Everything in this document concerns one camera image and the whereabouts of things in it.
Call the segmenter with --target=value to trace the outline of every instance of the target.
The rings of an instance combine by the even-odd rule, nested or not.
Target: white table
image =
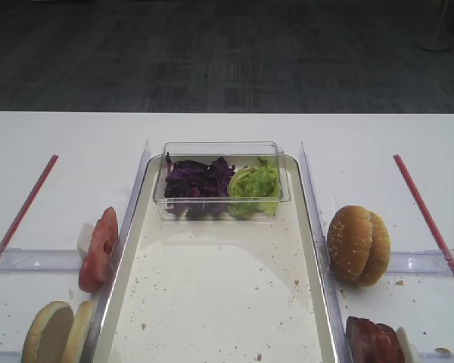
[[[297,157],[303,142],[325,224],[337,208],[356,203],[384,217],[394,250],[435,250],[392,159],[401,154],[454,248],[454,116],[447,115],[0,112],[0,240],[52,154],[59,160],[10,247],[73,249],[82,225],[94,223],[110,205],[121,222],[147,139],[152,155],[160,154],[167,141],[272,140]],[[20,348],[23,330],[50,299],[65,299],[76,308],[87,298],[70,275],[55,277],[47,292],[28,287],[24,278],[4,280],[1,298],[15,305],[0,308],[0,333],[6,331],[0,350]],[[17,291],[23,293],[20,301],[13,298]],[[428,291],[419,299],[430,299],[440,314],[437,304],[454,301],[454,286],[447,291],[435,298]],[[4,320],[12,308],[23,314]],[[454,319],[454,309],[443,314]],[[384,321],[385,316],[380,312],[376,318]],[[449,335],[452,340],[441,334],[437,346],[454,351],[454,334]],[[430,351],[436,341],[420,340],[419,349]]]

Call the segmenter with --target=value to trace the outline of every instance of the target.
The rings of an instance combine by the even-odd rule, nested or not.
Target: green lettuce
[[[237,171],[229,182],[230,197],[277,197],[278,171],[269,162],[259,157],[260,166],[246,166]],[[229,213],[236,218],[246,219],[256,212],[269,217],[275,215],[278,202],[231,203]]]

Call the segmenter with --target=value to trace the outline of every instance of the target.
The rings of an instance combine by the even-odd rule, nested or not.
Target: metal tray
[[[151,159],[81,361],[336,361],[300,170],[285,159],[292,198],[276,219],[188,222],[160,218]]]

